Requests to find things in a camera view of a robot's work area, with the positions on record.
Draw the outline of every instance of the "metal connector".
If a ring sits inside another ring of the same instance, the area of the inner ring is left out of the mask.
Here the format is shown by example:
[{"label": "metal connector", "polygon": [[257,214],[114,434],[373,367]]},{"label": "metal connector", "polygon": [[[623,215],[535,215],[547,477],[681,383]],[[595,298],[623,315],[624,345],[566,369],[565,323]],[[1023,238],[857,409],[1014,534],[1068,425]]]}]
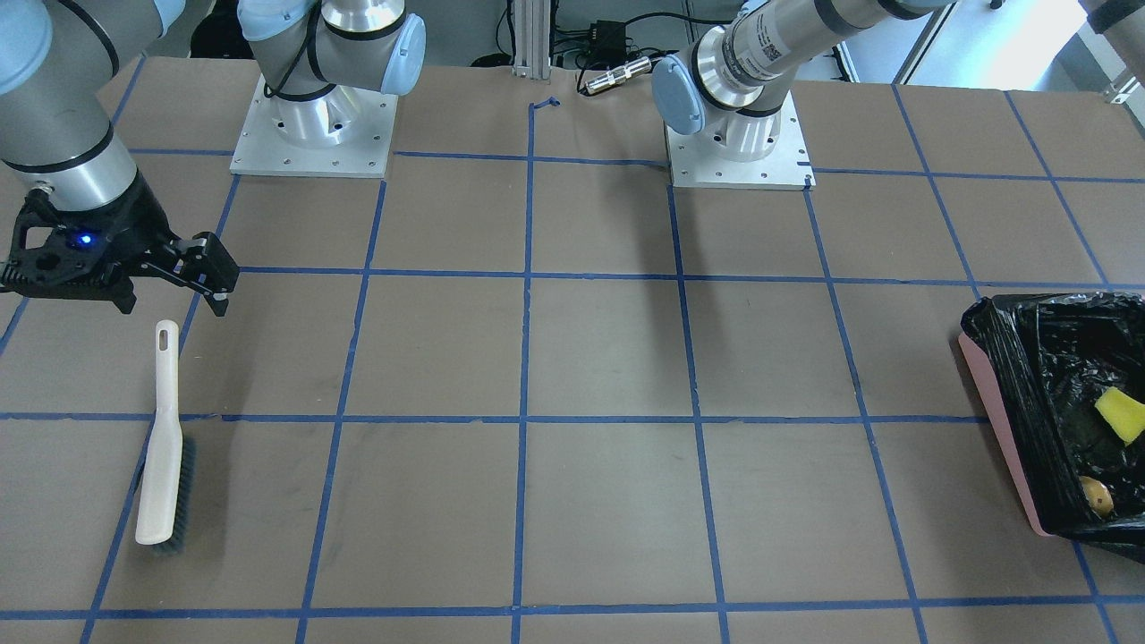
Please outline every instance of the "metal connector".
[{"label": "metal connector", "polygon": [[1142,86],[1134,72],[1126,70],[1118,74],[1110,86],[1101,92],[1101,96],[1105,99],[1106,103],[1113,103],[1114,105],[1120,105],[1129,100],[1129,95],[1136,92]]},{"label": "metal connector", "polygon": [[624,85],[630,79],[650,71],[652,58],[648,56],[641,56],[631,63],[623,64],[616,69],[610,69],[597,78],[589,80],[589,84],[585,85],[585,91],[590,96],[595,96],[606,89]]}]

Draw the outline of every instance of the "white brush handle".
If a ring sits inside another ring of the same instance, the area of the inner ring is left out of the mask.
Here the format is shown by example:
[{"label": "white brush handle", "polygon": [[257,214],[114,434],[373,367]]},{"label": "white brush handle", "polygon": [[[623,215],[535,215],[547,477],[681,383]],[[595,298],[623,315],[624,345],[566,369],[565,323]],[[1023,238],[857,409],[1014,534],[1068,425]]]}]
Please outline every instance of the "white brush handle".
[{"label": "white brush handle", "polygon": [[155,327],[155,426],[147,445],[135,524],[135,541],[144,545],[171,539],[183,460],[183,431],[179,426],[179,324],[171,320]]}]

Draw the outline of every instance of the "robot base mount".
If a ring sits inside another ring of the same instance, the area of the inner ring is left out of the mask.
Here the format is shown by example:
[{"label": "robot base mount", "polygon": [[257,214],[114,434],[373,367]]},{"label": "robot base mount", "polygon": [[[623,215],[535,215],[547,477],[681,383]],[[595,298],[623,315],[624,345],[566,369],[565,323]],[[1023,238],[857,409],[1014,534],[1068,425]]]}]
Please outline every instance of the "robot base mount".
[{"label": "robot base mount", "polygon": [[234,174],[386,175],[397,96],[339,86],[324,100],[267,99],[260,77],[230,162]]},{"label": "robot base mount", "polygon": [[765,190],[803,190],[815,186],[811,157],[803,128],[796,116],[795,101],[788,94],[783,108],[775,115],[781,133],[774,147],[758,160],[737,162],[716,154],[708,131],[693,135],[668,132],[668,154],[672,164],[672,184],[677,188],[744,188]]}]

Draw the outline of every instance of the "power adapter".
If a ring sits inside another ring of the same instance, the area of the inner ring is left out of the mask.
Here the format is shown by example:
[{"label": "power adapter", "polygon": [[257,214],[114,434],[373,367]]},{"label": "power adapter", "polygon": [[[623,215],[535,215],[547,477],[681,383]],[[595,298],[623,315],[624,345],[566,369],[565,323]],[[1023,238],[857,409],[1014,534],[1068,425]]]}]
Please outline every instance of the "power adapter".
[{"label": "power adapter", "polygon": [[629,39],[624,23],[597,21],[589,28],[592,69],[611,69],[627,62]]}]

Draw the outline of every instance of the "blue tape grid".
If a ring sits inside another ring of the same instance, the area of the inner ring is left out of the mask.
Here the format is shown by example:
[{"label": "blue tape grid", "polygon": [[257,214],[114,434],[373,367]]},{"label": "blue tape grid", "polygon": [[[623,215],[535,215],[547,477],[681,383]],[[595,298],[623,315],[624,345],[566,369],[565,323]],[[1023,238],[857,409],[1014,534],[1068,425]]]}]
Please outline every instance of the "blue tape grid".
[{"label": "blue tape grid", "polygon": [[[132,95],[132,92],[139,80],[140,73],[142,72],[145,58],[141,60],[136,65],[133,76],[127,85],[124,96],[116,109],[112,123],[117,121],[121,116],[127,101]],[[528,187],[527,187],[527,204],[526,204],[526,269],[521,273],[515,272],[464,272],[464,270],[403,270],[403,269],[376,269],[371,268],[373,249],[377,241],[378,230],[381,221],[381,211],[385,199],[385,183],[381,184],[379,189],[378,204],[374,213],[374,220],[371,228],[371,241],[369,245],[368,257],[361,269],[353,268],[307,268],[307,267],[244,267],[245,273],[270,273],[270,274],[346,274],[346,275],[360,275],[362,277],[362,285],[358,293],[358,303],[355,312],[355,331],[350,340],[350,346],[347,352],[346,368],[344,370],[342,387],[339,396],[338,413],[335,415],[183,415],[184,421],[196,421],[204,418],[216,417],[224,422],[252,422],[252,423],[314,423],[324,422],[334,424],[334,432],[331,438],[330,454],[327,457],[327,469],[326,477],[324,480],[322,505],[319,508],[318,521],[315,528],[315,540],[311,548],[310,565],[308,568],[306,590],[303,595],[303,605],[299,608],[282,608],[282,610],[104,610],[102,608],[103,595],[106,591],[106,586],[111,576],[111,572],[114,566],[114,560],[119,551],[120,542],[123,541],[124,534],[126,532],[127,520],[131,513],[131,508],[134,502],[135,494],[135,481],[140,472],[142,471],[143,455],[145,454],[145,441],[144,446],[140,451],[140,456],[136,462],[135,470],[132,476],[131,485],[128,486],[127,494],[125,495],[125,501],[121,506],[119,521],[117,524],[116,533],[112,542],[109,547],[106,560],[104,568],[102,571],[100,582],[96,587],[95,595],[92,600],[92,605],[86,611],[0,611],[0,621],[5,620],[82,620],[85,622],[85,628],[80,638],[81,644],[89,642],[92,636],[92,630],[95,621],[97,620],[132,620],[132,619],[298,619],[299,626],[297,631],[297,642],[302,643],[306,638],[307,623],[309,619],[315,618],[387,618],[387,616],[511,616],[513,620],[512,629],[512,642],[513,644],[519,644],[520,642],[520,619],[523,615],[550,615],[550,614],[640,614],[640,613],[716,613],[719,615],[720,620],[720,635],[721,642],[728,644],[731,641],[728,628],[727,628],[727,614],[728,613],[740,613],[740,612],[782,612],[782,611],[839,611],[839,610],[910,610],[915,615],[916,626],[918,629],[919,641],[922,643],[926,642],[925,626],[922,620],[922,608],[932,607],[953,607],[953,606],[1011,606],[1011,605],[1096,605],[1100,613],[1103,623],[1106,628],[1106,634],[1112,644],[1118,644],[1116,635],[1113,631],[1112,623],[1110,621],[1106,605],[1145,605],[1145,595],[1103,595],[1097,588],[1097,583],[1090,571],[1089,564],[1085,559],[1084,552],[1080,544],[1074,544],[1074,550],[1076,552],[1077,561],[1081,567],[1081,572],[1089,587],[1089,595],[1079,596],[1024,596],[1024,597],[949,597],[949,598],[919,598],[914,588],[909,561],[907,559],[907,552],[905,544],[902,542],[901,533],[899,531],[897,517],[894,515],[893,501],[891,498],[891,490],[886,482],[885,471],[882,465],[882,458],[878,454],[878,446],[875,440],[875,434],[872,426],[876,424],[887,424],[887,423],[985,423],[986,418],[980,417],[961,417],[961,416],[871,416],[868,414],[866,408],[866,402],[862,396],[861,383],[858,375],[858,369],[854,362],[853,352],[851,351],[850,339],[847,336],[846,324],[843,317],[842,309],[839,308],[838,298],[836,294],[836,284],[898,284],[898,285],[932,285],[932,286],[963,286],[971,288],[974,293],[978,293],[978,286],[1001,286],[1001,288],[1045,288],[1045,289],[1063,289],[1063,290],[1092,290],[1100,288],[1112,288],[1112,289],[1124,289],[1124,290],[1145,290],[1145,284],[1119,284],[1111,283],[1096,254],[1092,252],[1085,236],[1076,221],[1068,203],[1063,195],[1059,183],[1060,182],[1091,182],[1091,183],[1145,183],[1145,179],[1135,178],[1090,178],[1090,176],[1056,176],[1045,163],[1037,144],[1026,126],[1017,105],[1014,104],[1012,97],[1006,93],[1006,100],[1022,129],[1030,147],[1033,148],[1035,155],[1039,158],[1043,170],[1045,171],[1044,176],[1033,176],[1033,175],[1005,175],[1005,174],[976,174],[976,173],[947,173],[947,172],[933,172],[926,162],[925,154],[918,141],[917,135],[914,132],[914,126],[910,123],[909,115],[907,113],[906,107],[902,103],[901,96],[899,95],[898,88],[892,87],[894,92],[895,100],[900,108],[903,121],[910,133],[913,143],[918,154],[919,160],[923,165],[922,172],[916,171],[884,171],[884,170],[868,170],[868,168],[835,168],[835,167],[816,167],[816,172],[822,173],[845,173],[845,174],[872,174],[872,175],[895,175],[895,176],[925,176],[931,183],[934,197],[939,203],[940,210],[942,211],[943,219],[947,223],[948,231],[950,234],[951,242],[962,260],[963,268],[966,274],[966,280],[883,280],[883,278],[855,278],[855,277],[834,277],[830,274],[830,268],[827,261],[826,249],[822,243],[822,237],[820,235],[818,220],[815,218],[814,204],[811,199],[810,193],[805,191],[805,202],[807,206],[808,217],[812,222],[813,233],[816,242],[816,250],[820,253],[820,261],[823,268],[823,277],[815,276],[751,276],[751,275],[688,275],[684,270],[682,257],[680,252],[680,238],[679,228],[676,215],[676,204],[674,194],[671,187],[669,187],[669,211],[672,220],[672,236],[673,236],[673,250],[676,253],[676,274],[592,274],[592,273],[532,273],[531,272],[531,225],[532,225],[532,195],[534,195],[534,168],[537,163],[563,163],[563,164],[590,164],[590,165],[637,165],[637,166],[653,166],[663,167],[666,166],[663,162],[646,160],[646,159],[584,159],[584,158],[566,158],[566,157],[545,157],[536,156],[534,152],[535,143],[535,111],[537,109],[544,108],[546,105],[556,105],[556,101],[551,99],[539,104],[529,105],[529,150],[524,156],[519,155],[466,155],[466,154],[448,154],[448,152],[417,152],[417,151],[397,151],[397,156],[408,157],[428,157],[428,158],[458,158],[458,159],[495,159],[495,160],[514,160],[523,162],[528,164]],[[229,156],[232,152],[230,150],[192,150],[192,149],[151,149],[141,148],[133,149],[134,154],[142,155],[191,155],[191,156]],[[961,243],[957,237],[957,233],[946,211],[945,203],[942,202],[941,194],[934,181],[935,178],[968,178],[968,179],[984,179],[984,180],[1000,180],[1000,181],[1049,181],[1055,189],[1071,223],[1074,227],[1075,233],[1079,236],[1082,245],[1085,248],[1091,261],[1093,262],[1095,269],[1100,276],[1100,283],[1082,283],[1082,282],[985,282],[977,281],[970,269],[969,261],[965,259],[965,254],[962,251]],[[239,178],[236,176],[227,197],[227,202],[223,206],[223,211],[219,219],[219,225],[215,233],[222,235],[223,228],[227,222],[227,218],[231,207],[239,184]],[[361,330],[362,314],[364,311],[365,298],[369,290],[369,280],[372,275],[418,275],[418,276],[464,276],[464,277],[506,277],[506,278],[523,278],[524,280],[524,309],[522,319],[522,358],[521,358],[521,405],[519,416],[355,416],[347,415],[346,411],[346,399],[348,396],[349,383],[353,375],[354,356],[356,351],[356,343],[358,339],[358,333]],[[662,280],[662,281],[676,281],[678,284],[679,296],[680,296],[680,312],[681,322],[684,324],[685,335],[685,350],[688,361],[688,376],[689,386],[692,390],[692,402],[693,402],[693,414],[690,416],[531,416],[528,414],[528,350],[529,350],[529,303],[530,303],[530,286],[532,278],[552,278],[552,280]],[[836,322],[839,329],[839,337],[844,346],[844,353],[847,358],[848,369],[851,371],[852,382],[855,386],[855,400],[859,406],[859,416],[830,416],[830,417],[721,417],[721,416],[703,416],[700,409],[700,399],[697,392],[697,383],[695,375],[695,360],[692,348],[692,337],[690,337],[690,322],[687,308],[687,286],[688,282],[700,282],[700,281],[745,281],[745,282],[803,282],[803,283],[822,283],[828,286],[828,291],[831,296],[832,308],[836,315]],[[191,322],[194,320],[197,306],[199,304],[199,297],[195,296],[191,299],[190,306],[188,308],[187,316],[183,322],[182,333],[180,336],[180,348],[185,344],[188,332],[190,330]],[[15,333],[17,325],[27,307],[27,300],[23,299],[17,306],[16,312],[13,314],[8,325],[5,329],[2,336],[0,336],[0,355],[2,355],[3,350],[10,341],[13,335]],[[151,414],[87,414],[87,413],[0,413],[0,419],[79,419],[79,421],[135,421],[143,422],[150,421],[152,418]],[[519,445],[518,445],[518,498],[516,498],[516,529],[515,529],[515,543],[514,543],[514,579],[513,579],[513,603],[511,606],[445,606],[445,607],[353,607],[353,608],[314,608],[311,606],[314,586],[317,576],[317,563],[321,557],[322,551],[322,540],[325,531],[325,520],[329,515],[330,494],[332,490],[333,477],[337,469],[337,457],[338,457],[338,446],[340,440],[340,429],[345,423],[471,423],[471,422],[487,422],[487,423],[518,423],[519,424]],[[907,599],[891,599],[891,600],[854,600],[854,602],[765,602],[765,603],[728,603],[724,598],[722,590],[722,579],[721,570],[719,563],[719,549],[718,541],[716,537],[716,524],[714,516],[711,505],[710,487],[708,481],[708,469],[706,469],[706,455],[703,441],[703,425],[705,424],[718,424],[718,423],[732,423],[732,422],[744,422],[744,423],[756,423],[756,424],[800,424],[800,423],[834,423],[834,424],[862,424],[871,448],[871,457],[875,463],[875,469],[878,474],[881,489],[884,497],[884,504],[887,511],[887,518],[891,523],[892,534],[895,540],[895,547],[899,553],[900,565],[902,567],[903,580],[908,589]],[[523,571],[523,529],[524,529],[524,482],[526,482],[526,454],[527,454],[527,424],[528,423],[692,423],[696,431],[696,446],[697,446],[697,457],[700,460],[700,472],[701,472],[701,486],[703,488],[704,497],[704,512],[705,521],[708,526],[709,544],[712,558],[712,572],[713,572],[713,584],[716,588],[716,603],[697,603],[697,604],[676,604],[676,605],[647,605],[647,604],[634,604],[634,605],[558,605],[558,606],[523,606],[521,604],[521,587],[522,587],[522,571]]]},{"label": "blue tape grid", "polygon": [[684,324],[684,353],[688,364],[688,391],[692,398],[692,422],[696,433],[696,458],[700,464],[700,489],[704,502],[704,524],[708,529],[708,550],[712,564],[712,583],[716,603],[720,606],[719,636],[721,644],[731,644],[732,634],[724,607],[724,568],[720,565],[719,540],[716,534],[716,513],[712,509],[711,479],[708,476],[708,449],[704,443],[703,414],[700,409],[700,383],[696,379],[696,358],[692,343],[692,319],[688,314],[688,289],[684,278],[684,252],[680,250],[680,222],[676,213],[676,191],[668,186],[668,212],[672,223],[672,252],[676,259],[676,284],[680,297],[680,319]]}]

